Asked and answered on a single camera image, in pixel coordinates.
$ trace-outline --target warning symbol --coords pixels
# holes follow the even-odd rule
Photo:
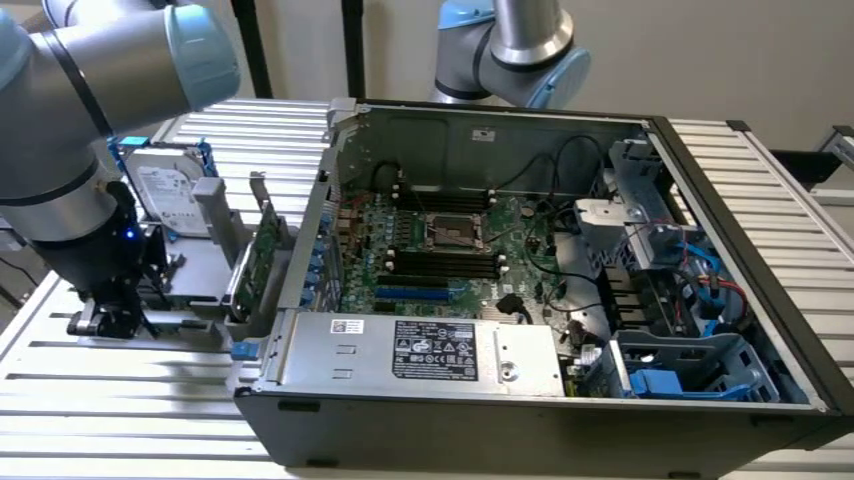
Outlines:
[[[408,338],[402,338],[398,340],[398,343],[395,344],[395,351],[398,352],[408,352],[410,351],[410,339]]]

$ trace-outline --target green circuit board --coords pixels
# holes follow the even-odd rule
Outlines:
[[[534,302],[535,286],[543,283],[550,290],[559,279],[543,274],[526,260],[526,238],[534,218],[524,218],[523,206],[531,201],[514,196],[500,197],[498,203],[478,214],[482,248],[446,244],[431,245],[428,240],[428,216],[442,212],[399,211],[391,201],[379,195],[356,194],[345,197],[341,204],[345,222],[339,218],[339,237],[344,261],[341,289],[343,313],[383,313],[404,316],[439,316],[446,318],[480,318],[484,309],[507,294],[515,293],[526,303]],[[547,227],[538,222],[530,237],[546,245]],[[450,301],[403,300],[394,302],[394,312],[375,312],[378,299],[374,292],[378,278],[388,275],[384,267],[386,252],[395,246],[404,252],[476,252],[484,255],[503,254],[510,270],[498,279],[448,278]],[[536,262],[556,269],[555,257],[535,254]]]

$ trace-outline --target blue latch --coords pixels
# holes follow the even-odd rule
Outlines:
[[[120,147],[143,148],[151,143],[148,137],[124,137],[119,142]]]
[[[750,393],[750,385],[740,384],[723,392],[686,392],[672,370],[638,370],[628,375],[631,390],[640,398],[680,398],[684,400],[740,400]]]
[[[235,342],[231,346],[231,359],[235,362],[251,362],[257,360],[260,345],[252,342]]]
[[[638,397],[682,398],[682,384],[672,370],[638,370],[628,381]]]

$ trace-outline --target connector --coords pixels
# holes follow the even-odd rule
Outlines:
[[[526,323],[528,325],[534,324],[531,313],[524,308],[524,300],[522,300],[522,297],[515,293],[510,293],[504,295],[504,297],[495,304],[495,308],[504,315],[512,315],[514,313],[520,313],[522,316],[524,317]]]

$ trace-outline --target white wall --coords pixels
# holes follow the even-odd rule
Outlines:
[[[347,93],[339,0],[257,0],[277,96]],[[854,124],[850,0],[562,0],[594,54],[579,110],[743,119],[774,147]],[[366,0],[368,96],[423,100],[440,0]]]

